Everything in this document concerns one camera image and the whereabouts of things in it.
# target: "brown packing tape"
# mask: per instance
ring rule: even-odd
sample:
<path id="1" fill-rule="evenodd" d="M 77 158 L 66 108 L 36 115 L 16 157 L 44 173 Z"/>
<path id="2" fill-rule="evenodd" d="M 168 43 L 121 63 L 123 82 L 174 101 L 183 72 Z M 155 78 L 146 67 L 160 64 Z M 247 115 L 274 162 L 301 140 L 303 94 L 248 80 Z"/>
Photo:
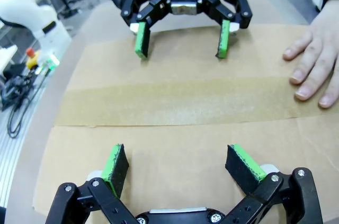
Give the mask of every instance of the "brown packing tape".
<path id="1" fill-rule="evenodd" d="M 56 125 L 167 126 L 270 121 L 339 112 L 293 98 L 285 77 L 120 85 L 66 92 Z"/>

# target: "screw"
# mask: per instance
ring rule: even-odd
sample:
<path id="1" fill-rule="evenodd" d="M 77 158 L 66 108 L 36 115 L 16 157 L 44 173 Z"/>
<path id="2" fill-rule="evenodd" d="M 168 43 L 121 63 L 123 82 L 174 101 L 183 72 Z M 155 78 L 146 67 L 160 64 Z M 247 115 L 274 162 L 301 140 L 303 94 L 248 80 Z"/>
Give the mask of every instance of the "screw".
<path id="1" fill-rule="evenodd" d="M 277 182 L 279 181 L 279 177 L 277 175 L 272 175 L 271 180 Z"/>
<path id="2" fill-rule="evenodd" d="M 92 183 L 92 185 L 93 185 L 94 187 L 97 187 L 97 186 L 99 185 L 99 182 L 98 182 L 98 181 L 94 181 L 94 182 Z"/>
<path id="3" fill-rule="evenodd" d="M 215 213 L 211 216 L 211 222 L 212 223 L 218 223 L 220 220 L 221 220 L 220 214 Z"/>
<path id="4" fill-rule="evenodd" d="M 140 223 L 140 224 L 146 224 L 146 220 L 144 218 L 138 218 L 137 221 Z"/>
<path id="5" fill-rule="evenodd" d="M 299 170 L 299 171 L 298 171 L 298 175 L 300 175 L 300 176 L 304 176 L 304 175 L 305 175 L 305 171 L 304 171 L 304 170 L 302 170 L 302 169 L 301 169 L 301 170 Z"/>

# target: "black cable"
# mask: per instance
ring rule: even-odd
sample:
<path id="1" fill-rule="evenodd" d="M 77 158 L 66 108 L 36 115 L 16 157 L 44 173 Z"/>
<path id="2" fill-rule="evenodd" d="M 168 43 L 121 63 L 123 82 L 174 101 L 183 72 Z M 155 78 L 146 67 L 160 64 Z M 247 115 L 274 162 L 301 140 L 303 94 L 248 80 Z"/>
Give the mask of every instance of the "black cable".
<path id="1" fill-rule="evenodd" d="M 22 125 L 22 121 L 23 121 L 23 118 L 29 108 L 29 106 L 32 104 L 32 101 L 33 99 L 35 98 L 35 96 L 37 95 L 38 91 L 40 90 L 44 80 L 46 79 L 46 77 L 49 75 L 50 73 L 50 69 L 46 72 L 46 74 L 44 75 L 43 79 L 41 80 L 38 88 L 36 89 L 35 93 L 32 95 L 31 98 L 28 97 L 28 94 L 25 94 L 25 96 L 23 96 L 22 98 L 20 98 L 13 106 L 11 112 L 10 112 L 10 116 L 8 117 L 8 123 L 7 123 L 7 133 L 9 135 L 9 137 L 15 139 L 18 137 L 19 133 L 20 133 L 20 130 L 21 130 L 21 125 Z M 19 119 L 19 122 L 17 123 L 17 125 L 15 126 L 14 130 L 12 130 L 13 128 L 13 120 L 14 120 L 14 115 L 17 113 L 18 110 L 21 109 L 22 105 L 23 105 L 23 102 L 24 101 L 28 101 L 22 114 L 21 114 L 21 117 Z"/>

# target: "green foam pad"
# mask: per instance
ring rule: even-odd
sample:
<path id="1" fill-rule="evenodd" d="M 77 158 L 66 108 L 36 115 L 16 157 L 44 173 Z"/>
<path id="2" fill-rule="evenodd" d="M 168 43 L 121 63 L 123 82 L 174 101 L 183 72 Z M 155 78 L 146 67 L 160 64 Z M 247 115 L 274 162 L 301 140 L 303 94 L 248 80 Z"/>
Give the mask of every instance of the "green foam pad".
<path id="1" fill-rule="evenodd" d="M 107 183 L 117 198 L 120 198 L 129 164 L 121 144 L 112 148 L 101 178 Z"/>
<path id="2" fill-rule="evenodd" d="M 142 59 L 146 60 L 148 57 L 148 46 L 149 46 L 150 30 L 146 22 L 140 22 L 135 52 Z"/>
<path id="3" fill-rule="evenodd" d="M 267 175 L 238 144 L 228 146 L 225 168 L 246 194 L 252 193 Z"/>
<path id="4" fill-rule="evenodd" d="M 218 53 L 216 57 L 220 59 L 225 59 L 227 55 L 227 47 L 228 47 L 228 37 L 229 37 L 229 26 L 230 21 L 223 20 L 220 31 L 220 39 L 218 46 Z"/>

